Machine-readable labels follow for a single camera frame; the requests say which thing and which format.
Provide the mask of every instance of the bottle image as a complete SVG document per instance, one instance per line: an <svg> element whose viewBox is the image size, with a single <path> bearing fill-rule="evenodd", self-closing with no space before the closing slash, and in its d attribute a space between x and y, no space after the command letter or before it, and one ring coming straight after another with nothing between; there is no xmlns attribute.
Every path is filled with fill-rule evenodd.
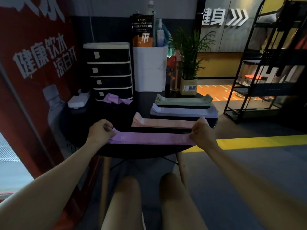
<svg viewBox="0 0 307 230"><path fill-rule="evenodd" d="M64 159L67 159L75 150L71 143L65 139L59 127L59 117L65 107L65 102L60 99L56 85L47 86L43 89L43 93L50 106L48 124Z"/></svg>
<svg viewBox="0 0 307 230"><path fill-rule="evenodd" d="M159 19L159 26L157 30L157 47L163 47L164 43L164 31L162 26L162 19Z"/></svg>
<svg viewBox="0 0 307 230"><path fill-rule="evenodd" d="M148 9L146 11L146 15L154 15L154 25L153 25L153 47L156 46L156 11L154 10L153 1L150 0L148 3Z"/></svg>

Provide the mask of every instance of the black tabletop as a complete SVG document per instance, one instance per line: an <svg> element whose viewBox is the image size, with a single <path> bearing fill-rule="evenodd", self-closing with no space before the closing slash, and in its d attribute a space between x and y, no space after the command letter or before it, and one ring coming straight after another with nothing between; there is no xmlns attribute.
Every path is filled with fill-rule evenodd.
<svg viewBox="0 0 307 230"><path fill-rule="evenodd" d="M113 126L122 132L160 132L160 133L190 133L189 129L169 129L153 127L131 127L133 116L139 112L143 118L182 119L195 121L198 118L151 116L150 109L157 93L164 97L183 97L178 92L170 92L169 88L163 92L135 92L133 102L129 105L121 103L105 103L90 99L82 109L69 109L66 107L60 116L60 129L66 139L77 147L84 145L89 127L100 119L109 120ZM208 108L208 107L183 107L164 106L173 108ZM210 127L215 127L217 118L207 118ZM142 159L156 158L174 154L190 148L190 146L175 145L138 145L138 144L106 144L98 154L113 158Z"/></svg>

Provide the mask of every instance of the drawer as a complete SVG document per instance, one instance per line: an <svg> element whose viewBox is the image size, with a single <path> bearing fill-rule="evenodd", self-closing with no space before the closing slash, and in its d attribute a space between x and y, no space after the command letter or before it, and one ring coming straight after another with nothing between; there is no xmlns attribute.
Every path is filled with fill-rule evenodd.
<svg viewBox="0 0 307 230"><path fill-rule="evenodd" d="M87 63L87 73L90 76L122 76L130 75L130 62L121 63Z"/></svg>
<svg viewBox="0 0 307 230"><path fill-rule="evenodd" d="M119 98L131 99L133 97L132 86L127 88L93 88L93 91L97 101L102 101L108 93L115 94Z"/></svg>
<svg viewBox="0 0 307 230"><path fill-rule="evenodd" d="M84 49L87 62L127 62L129 49Z"/></svg>
<svg viewBox="0 0 307 230"><path fill-rule="evenodd" d="M132 86L132 75L124 76L91 76L93 88L124 88Z"/></svg>

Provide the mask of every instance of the left hand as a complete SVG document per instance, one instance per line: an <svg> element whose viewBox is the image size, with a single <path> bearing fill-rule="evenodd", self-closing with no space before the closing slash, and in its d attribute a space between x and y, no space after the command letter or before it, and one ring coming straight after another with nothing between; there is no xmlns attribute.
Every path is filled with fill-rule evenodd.
<svg viewBox="0 0 307 230"><path fill-rule="evenodd" d="M108 120L99 120L90 127L86 143L94 144L100 149L110 138L116 135L116 132L112 131L112 129L113 125Z"/></svg>

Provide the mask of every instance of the green plant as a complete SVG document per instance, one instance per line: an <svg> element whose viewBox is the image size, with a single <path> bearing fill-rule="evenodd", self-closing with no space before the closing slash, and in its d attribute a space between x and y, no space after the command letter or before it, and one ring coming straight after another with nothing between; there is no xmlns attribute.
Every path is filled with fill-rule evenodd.
<svg viewBox="0 0 307 230"><path fill-rule="evenodd" d="M210 45L215 42L215 40L210 39L212 36L215 36L213 33L215 33L215 31L211 31L202 39L199 39L199 31L195 30L193 35L190 36L180 27L177 32L171 36L174 49L179 50L183 58L183 61L180 63L183 79L192 80L197 77L196 73L199 69L204 69L204 67L200 67L200 63L206 59L201 58L197 61L197 54L210 50Z"/></svg>

